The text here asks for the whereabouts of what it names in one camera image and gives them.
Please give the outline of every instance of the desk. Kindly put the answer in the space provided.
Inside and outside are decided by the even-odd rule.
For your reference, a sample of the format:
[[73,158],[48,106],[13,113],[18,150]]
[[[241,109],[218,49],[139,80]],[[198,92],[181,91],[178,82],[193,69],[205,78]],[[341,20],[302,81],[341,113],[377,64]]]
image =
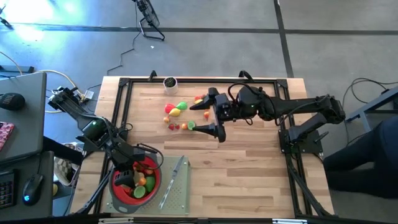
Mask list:
[[[98,116],[111,120],[119,78],[104,77],[96,107]],[[303,79],[291,78],[287,82],[291,99],[307,97]],[[273,121],[264,122],[256,117],[252,126],[245,121],[225,123],[224,143],[203,133],[171,131],[163,122],[166,103],[187,101],[190,106],[193,97],[207,93],[210,86],[222,93],[230,84],[179,83],[177,94],[167,96],[161,83],[135,83],[127,118],[134,128],[128,143],[143,142],[165,155],[189,158],[192,166],[189,217],[294,217],[285,157],[280,153],[278,127]],[[253,86],[263,86],[267,94],[275,95],[272,85]],[[239,89],[233,88],[233,94]],[[122,112],[121,106],[118,124]],[[309,114],[300,114],[295,116],[295,121],[301,124],[309,117]],[[202,111],[187,110],[178,118],[172,118],[172,122],[194,120],[197,125],[203,125],[213,118],[212,112],[209,121],[205,121]],[[84,160],[71,212],[81,208],[98,185],[103,157],[104,153],[96,152]],[[322,163],[312,154],[303,154],[303,164],[309,189],[327,211],[334,213]],[[297,193],[300,208],[304,210],[302,193],[300,190]]]
[[[24,205],[22,191],[25,182],[34,174],[40,163],[39,174],[44,176],[40,199],[34,206]],[[25,220],[31,218],[44,218],[52,215],[52,177],[54,168],[54,153],[43,152],[29,158],[13,162],[11,165],[0,168],[3,170],[16,169],[16,204],[13,207],[0,209],[0,221]]]

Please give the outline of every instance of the gray floor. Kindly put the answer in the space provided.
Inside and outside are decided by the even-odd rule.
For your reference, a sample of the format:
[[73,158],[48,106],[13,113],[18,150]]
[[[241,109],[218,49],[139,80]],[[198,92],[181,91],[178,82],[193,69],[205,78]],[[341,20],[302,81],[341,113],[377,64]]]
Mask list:
[[[9,22],[134,27],[130,0],[14,0],[4,10]],[[277,29],[272,0],[153,0],[161,27]],[[393,0],[280,0],[287,29],[397,30],[398,1]],[[30,13],[41,9],[42,13]],[[106,71],[119,63],[119,54],[131,47],[135,32],[0,30],[0,50],[20,65],[53,69],[68,74],[85,90],[101,83]],[[242,69],[254,77],[287,77],[279,34],[165,33],[158,42],[140,36],[136,50],[123,57],[124,66],[110,75],[236,76]],[[329,93],[342,99],[358,77],[396,82],[396,35],[287,35],[294,77],[305,79],[308,96]],[[0,58],[0,63],[9,62]],[[47,88],[70,84],[49,75]],[[382,89],[372,83],[355,87],[360,98],[371,100]],[[360,107],[350,94],[347,113]],[[346,142],[343,125],[321,128],[325,155]],[[358,122],[349,126],[351,138],[362,133]],[[59,142],[79,135],[66,114],[45,115],[45,135]],[[396,222],[398,201],[363,194],[332,192],[335,211],[341,217]]]

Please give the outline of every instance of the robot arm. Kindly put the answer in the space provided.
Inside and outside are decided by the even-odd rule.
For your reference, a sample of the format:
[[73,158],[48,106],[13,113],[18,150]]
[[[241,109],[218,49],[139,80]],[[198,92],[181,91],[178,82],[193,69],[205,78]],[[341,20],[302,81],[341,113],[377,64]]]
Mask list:
[[76,88],[69,90],[59,87],[49,98],[49,105],[56,110],[68,113],[77,121],[77,126],[83,135],[76,138],[85,143],[85,151],[106,152],[115,169],[121,172],[132,171],[132,165],[136,161],[143,161],[146,152],[155,154],[159,152],[145,144],[129,145],[120,135],[123,129],[118,129],[106,118],[87,113],[79,105],[78,96],[73,94],[75,90]]
[[[236,98],[230,92],[231,87],[235,85],[243,85]],[[283,115],[317,112],[316,116],[301,126],[289,128],[290,140],[296,141],[326,123],[338,124],[345,119],[340,102],[329,95],[299,100],[282,100],[278,97],[268,96],[261,87],[256,88],[245,83],[232,84],[228,88],[228,93],[232,101],[228,99],[226,93],[219,94],[216,88],[209,88],[209,93],[203,101],[190,107],[190,110],[205,110],[213,106],[216,116],[216,124],[197,126],[193,128],[194,131],[210,134],[218,138],[219,142],[224,142],[226,133],[223,123],[226,121],[248,120],[258,115],[264,121],[274,119],[275,124],[280,125],[280,123],[277,124],[277,118]]]

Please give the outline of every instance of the wooden table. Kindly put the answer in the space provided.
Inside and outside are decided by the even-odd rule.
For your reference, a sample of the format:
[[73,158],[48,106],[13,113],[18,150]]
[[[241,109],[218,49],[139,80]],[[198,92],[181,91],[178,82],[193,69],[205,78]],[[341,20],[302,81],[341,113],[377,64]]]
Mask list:
[[[111,120],[119,78],[104,77],[96,115]],[[287,81],[291,99],[307,97],[303,79]],[[176,105],[186,101],[190,106],[193,97],[207,93],[210,86],[223,93],[230,84],[179,83],[177,94],[167,96],[161,83],[135,83],[127,119],[134,129],[129,132],[128,143],[143,142],[165,155],[189,158],[192,165],[189,217],[294,217],[285,156],[280,153],[278,127],[273,121],[256,117],[252,126],[245,121],[225,123],[224,143],[203,133],[171,131],[163,122],[166,103]],[[253,86],[263,86],[267,94],[275,95],[272,85]],[[239,89],[240,86],[234,87],[233,94]],[[296,115],[295,121],[300,124],[309,117],[310,114]],[[172,122],[194,120],[203,125],[213,122],[213,118],[212,112],[209,121],[205,121],[202,111],[186,110],[178,118],[172,118]],[[104,153],[96,152],[83,162],[71,212],[81,208],[98,185],[103,157]],[[309,189],[327,211],[334,213],[322,163],[312,154],[303,154],[303,164]],[[300,190],[297,193],[300,208],[305,211],[302,193]]]

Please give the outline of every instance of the plastic food item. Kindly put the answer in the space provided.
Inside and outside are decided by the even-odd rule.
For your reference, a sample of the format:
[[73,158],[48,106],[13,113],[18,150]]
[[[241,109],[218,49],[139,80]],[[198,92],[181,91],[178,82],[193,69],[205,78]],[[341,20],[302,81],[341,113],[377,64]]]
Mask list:
[[205,119],[208,120],[209,116],[210,116],[210,112],[206,111],[203,115],[204,115]]
[[145,173],[148,174],[148,175],[152,175],[154,173],[154,171],[150,170],[150,169],[146,169]]
[[164,111],[165,111],[166,113],[170,113],[170,111],[171,111],[173,108],[175,108],[175,106],[174,106],[173,104],[167,103],[166,106],[164,107]]
[[202,102],[203,101],[203,99],[199,99],[199,100],[195,100],[195,102],[193,102],[194,104],[198,104],[198,103],[200,103],[200,102]]
[[176,106],[176,108],[177,108],[177,109],[180,109],[180,110],[186,110],[186,109],[188,108],[188,105],[187,105],[186,102],[180,102],[180,103]]
[[147,177],[147,184],[145,188],[147,189],[148,193],[150,193],[155,187],[155,177]]
[[166,123],[166,124],[168,124],[169,122],[170,122],[170,118],[167,116],[167,117],[164,117],[163,118],[163,121]]
[[147,180],[145,179],[145,177],[141,177],[139,179],[138,185],[144,186],[146,183],[147,183]]
[[192,128],[194,128],[196,126],[194,121],[189,121],[188,122],[188,129],[192,131]]
[[170,115],[170,116],[180,116],[180,113],[181,113],[180,109],[173,108],[173,109],[170,111],[169,115]]
[[136,189],[134,189],[134,196],[135,198],[142,198],[145,195],[145,187],[144,186],[138,186]]

